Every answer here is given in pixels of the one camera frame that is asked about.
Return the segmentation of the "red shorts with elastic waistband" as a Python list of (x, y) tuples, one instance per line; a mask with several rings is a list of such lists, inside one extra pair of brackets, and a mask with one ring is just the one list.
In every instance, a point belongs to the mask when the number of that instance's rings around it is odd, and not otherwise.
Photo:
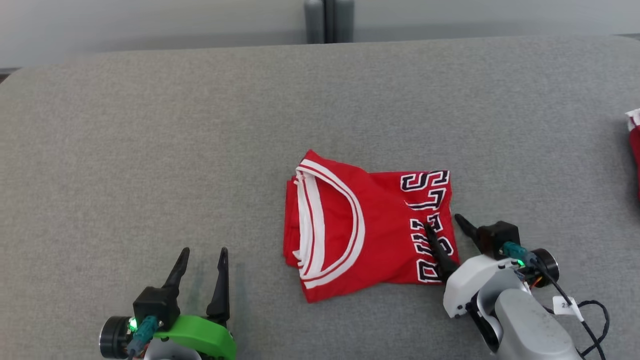
[(640, 199), (640, 108), (626, 112), (628, 117), (628, 140), (636, 165), (638, 181), (638, 198)]

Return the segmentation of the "grey partition post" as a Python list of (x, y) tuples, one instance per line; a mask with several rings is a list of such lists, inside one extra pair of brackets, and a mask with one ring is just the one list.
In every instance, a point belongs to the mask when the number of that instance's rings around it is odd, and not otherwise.
[(307, 44), (352, 43), (355, 0), (304, 0)]

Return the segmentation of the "red basketball jersey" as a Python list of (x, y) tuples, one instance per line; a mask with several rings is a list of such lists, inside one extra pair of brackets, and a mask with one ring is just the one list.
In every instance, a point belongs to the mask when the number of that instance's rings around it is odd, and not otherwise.
[(438, 285), (425, 225), (459, 264), (448, 170), (368, 172), (309, 150), (286, 182), (285, 263), (307, 302), (380, 283)]

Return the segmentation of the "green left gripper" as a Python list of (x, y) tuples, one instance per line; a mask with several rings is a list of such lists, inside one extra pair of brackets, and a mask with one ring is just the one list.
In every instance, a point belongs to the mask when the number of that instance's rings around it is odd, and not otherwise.
[[(179, 289), (186, 273), (190, 248), (180, 252), (163, 289)], [(170, 330), (154, 333), (154, 359), (165, 360), (236, 360), (237, 344), (227, 325), (230, 312), (229, 254), (221, 248), (217, 263), (217, 280), (214, 294), (206, 306), (206, 318), (180, 315)]]

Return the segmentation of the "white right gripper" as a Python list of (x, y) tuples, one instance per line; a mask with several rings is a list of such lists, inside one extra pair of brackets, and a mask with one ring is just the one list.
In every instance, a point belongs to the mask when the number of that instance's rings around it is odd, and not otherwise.
[[(471, 239), (479, 251), (482, 251), (478, 228), (460, 213), (455, 213), (454, 219), (462, 232)], [(518, 272), (520, 265), (515, 259), (507, 257), (496, 260), (482, 254), (467, 259), (459, 267), (459, 264), (441, 246), (434, 228), (427, 222), (423, 227), (430, 252), (436, 260), (435, 273), (445, 284), (442, 304), (450, 318), (466, 314), (466, 305), (471, 303), (473, 296), (488, 282), (491, 282), (496, 273), (498, 273), (496, 288), (499, 293), (504, 289), (525, 290)]]

